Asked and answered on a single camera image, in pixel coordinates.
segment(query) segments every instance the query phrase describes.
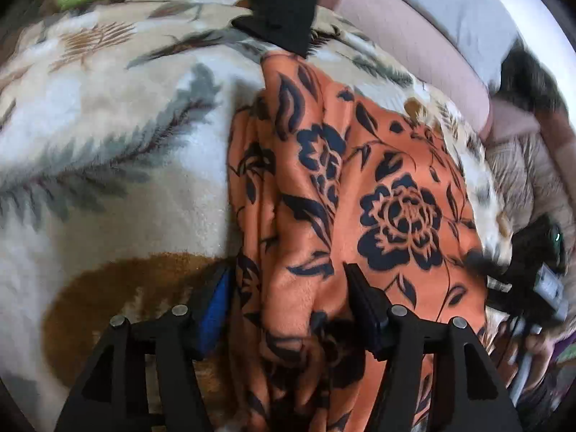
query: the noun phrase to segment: black bracket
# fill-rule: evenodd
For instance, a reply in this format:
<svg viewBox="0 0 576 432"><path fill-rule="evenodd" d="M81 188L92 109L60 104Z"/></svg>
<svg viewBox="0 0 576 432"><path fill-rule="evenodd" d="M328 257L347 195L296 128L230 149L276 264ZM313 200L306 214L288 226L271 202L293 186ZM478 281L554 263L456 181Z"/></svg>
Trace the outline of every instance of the black bracket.
<svg viewBox="0 0 576 432"><path fill-rule="evenodd" d="M80 374L55 432L212 432L194 373L218 339L230 300L233 270L220 264L200 295L157 320L131 325L111 319ZM150 414L145 355L156 355L162 414Z"/></svg>
<svg viewBox="0 0 576 432"><path fill-rule="evenodd" d="M352 313L365 349L386 360L366 432L409 432L417 407L422 357L434 354L428 431L521 432L496 368L465 319L421 320L345 264Z"/></svg>

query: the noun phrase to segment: purple fabric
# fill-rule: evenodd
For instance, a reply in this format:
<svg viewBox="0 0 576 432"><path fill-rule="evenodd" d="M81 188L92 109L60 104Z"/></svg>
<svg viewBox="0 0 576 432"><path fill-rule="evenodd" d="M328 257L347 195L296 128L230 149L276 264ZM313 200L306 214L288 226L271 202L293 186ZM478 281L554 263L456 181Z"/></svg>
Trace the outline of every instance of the purple fabric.
<svg viewBox="0 0 576 432"><path fill-rule="evenodd" d="M572 345L572 343L574 342L576 342L576 333L573 333L572 336L557 342L556 346L554 346L554 353L552 354L552 360L558 359L560 354L562 354L564 350L568 346Z"/></svg>

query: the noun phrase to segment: pink pillow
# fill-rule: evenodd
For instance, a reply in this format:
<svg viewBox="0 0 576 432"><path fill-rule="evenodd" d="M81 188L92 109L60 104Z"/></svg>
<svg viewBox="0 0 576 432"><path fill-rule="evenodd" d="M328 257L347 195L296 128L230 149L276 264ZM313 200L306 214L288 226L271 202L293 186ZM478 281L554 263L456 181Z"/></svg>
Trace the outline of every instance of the pink pillow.
<svg viewBox="0 0 576 432"><path fill-rule="evenodd" d="M503 143L517 135L540 131L540 124L533 114L505 100L490 99L490 117L492 128L485 140L486 145Z"/></svg>

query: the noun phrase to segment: black flower pattern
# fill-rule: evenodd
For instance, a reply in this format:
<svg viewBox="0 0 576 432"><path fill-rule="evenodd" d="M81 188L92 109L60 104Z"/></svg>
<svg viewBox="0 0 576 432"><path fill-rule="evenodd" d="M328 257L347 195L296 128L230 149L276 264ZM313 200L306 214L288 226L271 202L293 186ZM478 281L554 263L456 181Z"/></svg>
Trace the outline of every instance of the black flower pattern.
<svg viewBox="0 0 576 432"><path fill-rule="evenodd" d="M320 339L334 388L346 388L362 379L366 355L351 320L335 319L327 323Z"/></svg>
<svg viewBox="0 0 576 432"><path fill-rule="evenodd" d="M238 164L238 168L230 166L238 176L246 176L246 195L252 204L256 202L256 185L253 178L257 177L264 181L264 172L272 175L276 173L276 156L270 149L265 149L259 143L253 142L244 151L244 157Z"/></svg>
<svg viewBox="0 0 576 432"><path fill-rule="evenodd" d="M296 140L301 146L298 159L313 172L310 180L332 220L338 208L338 181L346 142L329 125L312 125L309 130L300 130Z"/></svg>
<svg viewBox="0 0 576 432"><path fill-rule="evenodd" d="M360 223L369 228L358 241L358 253L373 270L387 271L412 258L425 271L440 266L438 229L442 211L432 193L418 188L410 174L384 185L360 200Z"/></svg>

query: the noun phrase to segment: metal bolt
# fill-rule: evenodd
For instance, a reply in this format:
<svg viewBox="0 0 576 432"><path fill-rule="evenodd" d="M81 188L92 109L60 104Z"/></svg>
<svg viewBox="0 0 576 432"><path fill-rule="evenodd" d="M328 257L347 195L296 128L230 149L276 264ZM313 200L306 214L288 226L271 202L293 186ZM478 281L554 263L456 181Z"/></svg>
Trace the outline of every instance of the metal bolt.
<svg viewBox="0 0 576 432"><path fill-rule="evenodd" d="M126 317L123 315L114 315L111 319L110 319L110 326L113 328L118 328L121 327L124 322L126 321Z"/></svg>
<svg viewBox="0 0 576 432"><path fill-rule="evenodd" d="M466 322L466 320L463 319L462 317L454 317L454 320L452 320L452 323L454 324L454 326L456 328L460 328L460 329L464 329L468 326L468 322Z"/></svg>
<svg viewBox="0 0 576 432"><path fill-rule="evenodd" d="M408 313L408 309L403 305L393 305L392 313L397 317L404 317Z"/></svg>
<svg viewBox="0 0 576 432"><path fill-rule="evenodd" d="M181 317L182 315L186 315L188 313L188 306L184 305L183 303L174 305L172 307L172 314L176 315L177 317Z"/></svg>

